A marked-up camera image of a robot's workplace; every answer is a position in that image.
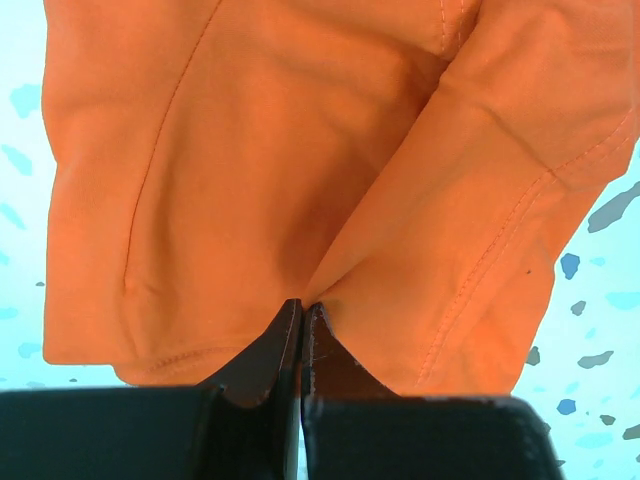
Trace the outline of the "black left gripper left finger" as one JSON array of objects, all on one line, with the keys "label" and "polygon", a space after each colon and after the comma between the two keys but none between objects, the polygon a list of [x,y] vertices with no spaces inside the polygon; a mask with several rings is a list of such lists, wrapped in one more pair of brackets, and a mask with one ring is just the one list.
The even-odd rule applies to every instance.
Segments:
[{"label": "black left gripper left finger", "polygon": [[299,302],[285,302],[193,386],[3,393],[2,478],[295,478],[301,323]]}]

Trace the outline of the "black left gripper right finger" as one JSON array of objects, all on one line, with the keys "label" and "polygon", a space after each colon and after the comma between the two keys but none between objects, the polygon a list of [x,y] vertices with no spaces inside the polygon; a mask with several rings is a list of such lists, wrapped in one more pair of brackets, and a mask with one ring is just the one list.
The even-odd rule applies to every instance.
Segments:
[{"label": "black left gripper right finger", "polygon": [[314,480],[558,480],[541,419],[510,396],[395,394],[306,313],[302,428]]}]

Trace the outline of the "orange t shirt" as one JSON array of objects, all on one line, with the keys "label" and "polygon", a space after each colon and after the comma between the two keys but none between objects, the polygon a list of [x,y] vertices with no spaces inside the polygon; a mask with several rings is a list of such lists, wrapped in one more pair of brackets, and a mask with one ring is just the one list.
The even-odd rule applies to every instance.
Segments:
[{"label": "orange t shirt", "polygon": [[290,298],[507,394],[639,136],[635,1],[48,1],[44,359],[193,384]]}]

